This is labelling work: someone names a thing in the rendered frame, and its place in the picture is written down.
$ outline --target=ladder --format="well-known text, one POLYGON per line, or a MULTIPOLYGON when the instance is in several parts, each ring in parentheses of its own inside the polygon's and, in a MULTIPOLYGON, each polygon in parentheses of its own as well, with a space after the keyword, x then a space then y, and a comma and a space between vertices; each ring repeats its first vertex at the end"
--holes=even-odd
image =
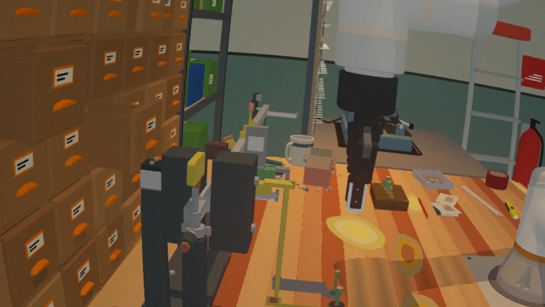
POLYGON ((512 122, 511 148, 509 150, 509 158, 491 156, 486 154, 470 153, 477 161, 507 164, 507 174, 510 177, 512 177, 513 167, 515 165, 515 149, 516 149, 516 140, 517 140, 517 134, 518 134, 518 126, 519 126, 519 123, 521 122, 521 120, 519 119, 519 109, 521 107, 521 82, 523 81, 522 42, 529 42, 531 31, 530 29, 523 28, 514 24, 506 24, 501 21, 498 21, 493 34, 516 40, 517 42, 516 76, 513 77, 513 76, 502 74, 502 73, 494 73, 494 72, 490 72, 490 71, 486 71, 482 69, 477 69, 476 56, 477 56, 478 40, 473 39, 471 70, 469 73, 469 89, 467 91, 466 118, 463 124, 462 147, 467 151, 467 142, 469 140, 469 127, 470 127, 472 116, 477 116, 481 118, 492 118, 492 119, 497 119, 497 120, 505 121, 505 122, 512 122), (478 111, 472 110, 473 92, 475 90, 475 73, 486 73, 496 77, 510 78, 510 79, 516 80, 515 109, 513 112, 513 117, 497 115, 492 113, 478 112, 478 111))

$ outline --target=brown drawer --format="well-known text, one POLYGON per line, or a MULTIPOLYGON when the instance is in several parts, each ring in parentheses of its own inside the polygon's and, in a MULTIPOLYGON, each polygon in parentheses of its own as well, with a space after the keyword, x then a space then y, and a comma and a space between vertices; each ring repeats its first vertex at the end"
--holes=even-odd
POLYGON ((179 115, 167 119, 161 126, 162 154, 179 143, 179 115))
POLYGON ((181 110, 184 75, 176 73, 166 79, 165 118, 175 116, 181 110))
POLYGON ((150 39, 149 80, 165 77, 168 74, 168 61, 170 60, 171 35, 153 35, 150 39))
POLYGON ((121 39, 93 41, 89 100, 95 100, 121 90, 123 45, 124 42, 121 39))
POLYGON ((173 29, 187 29, 189 16, 189 0, 172 0, 174 13, 172 15, 173 29))
POLYGON ((61 264, 91 237, 95 225, 93 200, 90 176, 84 176, 51 200, 61 264))
POLYGON ((184 53, 186 47, 185 34, 174 34, 171 39, 171 56, 168 73, 179 73, 185 69, 184 53))
POLYGON ((75 180, 89 168, 87 131, 83 123, 47 140, 50 194, 75 180))
POLYGON ((0 139, 34 145, 83 122, 84 45, 7 48, 0 58, 0 139))
POLYGON ((145 96, 144 102, 148 103, 149 101, 160 100, 161 101, 161 118, 158 124, 161 124, 165 121, 166 116, 166 96, 168 95, 168 90, 166 89, 166 80, 160 80, 148 84, 145 87, 145 96))
POLYGON ((0 237, 14 305, 22 305, 59 267, 52 221, 48 203, 0 237))
POLYGON ((123 204, 123 178, 120 171, 101 167, 92 170, 89 176, 93 185, 94 229, 99 230, 123 204))
POLYGON ((96 0, 93 33, 123 32, 129 1, 96 0))
POLYGON ((146 73, 149 70, 149 39, 149 36, 125 38, 122 88, 146 82, 146 73))
POLYGON ((140 173, 121 171, 123 176, 123 200, 128 199, 140 188, 140 173))
POLYGON ((126 256, 123 212, 113 213, 94 237, 99 248, 100 283, 104 285, 126 256))
POLYGON ((3 1, 0 41, 49 36, 51 0, 3 1))
POLYGON ((66 265, 59 268, 66 305, 83 307, 99 292, 100 265, 96 240, 89 240, 66 265))
POLYGON ((144 87, 137 87, 134 90, 122 92, 119 94, 117 102, 124 105, 143 105, 144 87))
POLYGON ((0 142, 0 229, 49 195, 47 142, 34 146, 13 141, 0 142))
POLYGON ((159 31, 163 25, 164 0, 138 0, 135 31, 159 31))
POLYGON ((63 279, 57 273, 25 307, 66 307, 63 279))
POLYGON ((96 2, 91 0, 53 0, 50 36, 91 34, 96 2))
POLYGON ((91 165, 140 172, 148 155, 156 157, 160 150, 161 107, 159 100, 140 106, 90 105, 86 121, 93 131, 89 135, 91 165))
POLYGON ((140 189, 134 192, 121 206, 125 226, 125 250, 131 251, 142 234, 142 206, 140 189))
POLYGON ((163 24, 162 29, 163 30, 170 30, 172 29, 172 20, 174 19, 174 2, 172 0, 164 0, 165 1, 165 12, 162 15, 163 18, 163 24))

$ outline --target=roll of red tape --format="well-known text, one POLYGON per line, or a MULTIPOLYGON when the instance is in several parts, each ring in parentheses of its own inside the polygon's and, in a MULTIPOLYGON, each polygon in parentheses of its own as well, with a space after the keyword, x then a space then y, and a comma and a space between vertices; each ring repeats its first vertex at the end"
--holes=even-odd
POLYGON ((488 171, 486 173, 486 186, 492 189, 507 189, 509 183, 509 175, 501 171, 488 171))

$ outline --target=red fire extinguisher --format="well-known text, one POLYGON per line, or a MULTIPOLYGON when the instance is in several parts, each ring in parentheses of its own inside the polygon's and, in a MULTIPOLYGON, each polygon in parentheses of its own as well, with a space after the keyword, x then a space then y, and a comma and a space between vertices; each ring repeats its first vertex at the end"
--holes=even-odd
POLYGON ((535 128, 535 124, 540 123, 531 119, 529 129, 524 132, 519 140, 519 148, 516 150, 515 169, 513 170, 513 180, 522 183, 528 188, 529 178, 532 171, 538 165, 543 163, 543 138, 535 128), (539 148, 541 147, 541 158, 539 158, 539 148))

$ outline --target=orange drawer handle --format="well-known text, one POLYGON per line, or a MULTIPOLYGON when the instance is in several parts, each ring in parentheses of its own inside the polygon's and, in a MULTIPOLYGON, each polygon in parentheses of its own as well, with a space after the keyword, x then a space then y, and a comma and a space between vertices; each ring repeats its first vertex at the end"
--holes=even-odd
POLYGON ((27 194, 28 192, 30 192, 32 189, 36 188, 38 186, 38 184, 35 184, 33 182, 29 182, 27 184, 24 184, 22 187, 19 188, 19 190, 17 190, 17 197, 21 197, 25 194, 27 194))
POLYGON ((112 205, 118 198, 119 196, 117 195, 110 196, 110 198, 108 198, 108 201, 106 201, 106 207, 112 205))
POLYGON ((89 291, 93 288, 94 285, 95 283, 93 282, 87 282, 85 286, 83 286, 82 291, 79 293, 80 296, 86 296, 87 293, 89 293, 89 291))
POLYGON ((64 108, 68 108, 70 105, 75 105, 77 102, 74 101, 74 100, 70 100, 70 99, 63 99, 59 102, 57 102, 54 106, 53 106, 53 112, 56 112, 60 109, 64 109, 64 108))
POLYGON ((117 77, 117 75, 116 75, 115 73, 107 73, 107 74, 104 76, 103 80, 106 81, 106 80, 109 80, 109 79, 113 79, 113 78, 115 78, 115 77, 117 77))
POLYGON ((49 260, 42 259, 38 261, 37 264, 35 264, 34 267, 30 270, 30 276, 36 276, 40 274, 40 272, 42 272, 47 265, 49 265, 49 260))
POLYGON ((122 11, 110 11, 108 13, 108 16, 110 16, 110 17, 119 17, 121 15, 123 15, 122 11))
POLYGON ((64 163, 64 167, 69 167, 72 164, 76 163, 77 161, 81 160, 82 157, 74 154, 72 157, 70 157, 66 162, 64 163))
POLYGON ((132 232, 136 234, 136 233, 139 232, 141 229, 142 229, 142 223, 138 223, 138 224, 136 224, 136 226, 133 228, 132 232))
POLYGON ((119 248, 116 248, 116 250, 113 251, 112 255, 110 255, 110 261, 116 260, 119 254, 121 254, 121 250, 119 248))
POLYGON ((73 230, 72 235, 76 238, 78 235, 82 234, 83 230, 85 230, 87 227, 89 227, 89 224, 81 223, 76 227, 76 229, 73 230))
POLYGON ((70 15, 71 15, 71 16, 85 16, 85 15, 87 15, 87 14, 89 14, 88 11, 78 10, 78 9, 72 10, 72 11, 70 12, 70 15))
POLYGON ((152 149, 153 146, 157 145, 159 142, 156 140, 151 140, 146 144, 146 150, 152 149))
POLYGON ((40 11, 35 8, 21 7, 16 11, 16 16, 36 16, 40 14, 40 11))

